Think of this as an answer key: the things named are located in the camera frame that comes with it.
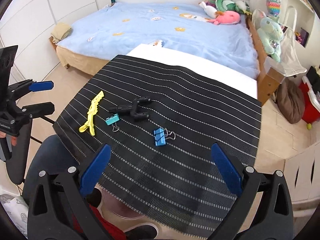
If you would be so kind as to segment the right forearm white sleeve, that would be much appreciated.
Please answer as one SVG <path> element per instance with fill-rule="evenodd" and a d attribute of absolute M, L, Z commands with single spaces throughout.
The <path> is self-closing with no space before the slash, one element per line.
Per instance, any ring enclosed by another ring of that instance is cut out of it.
<path fill-rule="evenodd" d="M 28 238 L 27 224 L 29 206 L 22 196 L 11 193 L 1 186 L 1 204 L 12 222 L 25 238 Z"/>

